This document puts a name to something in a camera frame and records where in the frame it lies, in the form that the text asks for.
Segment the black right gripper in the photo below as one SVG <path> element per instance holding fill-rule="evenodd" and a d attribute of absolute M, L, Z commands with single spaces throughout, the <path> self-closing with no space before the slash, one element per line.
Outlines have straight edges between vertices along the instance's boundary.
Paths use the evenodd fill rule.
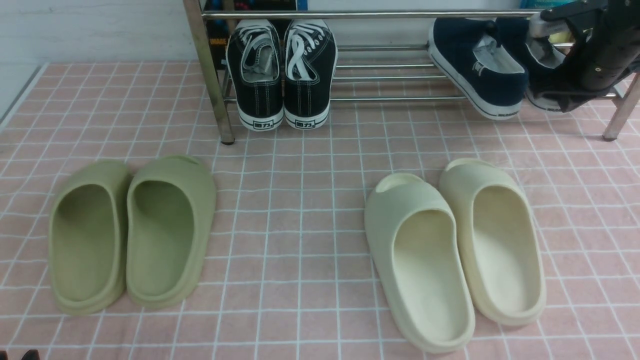
<path fill-rule="evenodd" d="M 542 44 L 542 63 L 551 70 L 529 83 L 529 97 L 543 109 L 571 112 L 607 95 L 634 71 L 639 56 L 637 0 L 576 0 L 529 18 L 529 45 L 569 32 L 573 45 L 563 59 Z"/>

